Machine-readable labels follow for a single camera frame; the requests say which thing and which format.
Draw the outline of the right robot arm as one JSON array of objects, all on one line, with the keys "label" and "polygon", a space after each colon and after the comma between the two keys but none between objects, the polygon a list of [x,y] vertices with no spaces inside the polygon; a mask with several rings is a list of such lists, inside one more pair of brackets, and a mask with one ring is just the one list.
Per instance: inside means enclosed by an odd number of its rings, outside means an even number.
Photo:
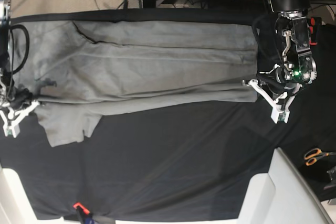
[{"label": "right robot arm", "polygon": [[[19,124],[40,105],[34,95],[26,88],[15,87],[14,75],[25,65],[30,49],[28,30],[23,25],[11,24],[11,0],[1,0],[1,119],[6,137],[18,137]],[[13,31],[22,30],[26,43],[24,57],[19,66],[14,69],[15,39]]]}]

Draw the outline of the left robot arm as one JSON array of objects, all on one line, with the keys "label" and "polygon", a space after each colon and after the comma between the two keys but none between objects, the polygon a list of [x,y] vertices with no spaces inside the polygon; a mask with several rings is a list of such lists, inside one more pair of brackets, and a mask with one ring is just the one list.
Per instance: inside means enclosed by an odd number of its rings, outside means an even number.
[{"label": "left robot arm", "polygon": [[277,15],[270,22],[271,38],[279,61],[269,71],[258,71],[256,78],[244,81],[272,107],[271,119],[287,123],[289,107],[299,91],[317,78],[317,65],[311,46],[316,45],[315,18],[308,18],[309,0],[263,0],[265,18]]}]

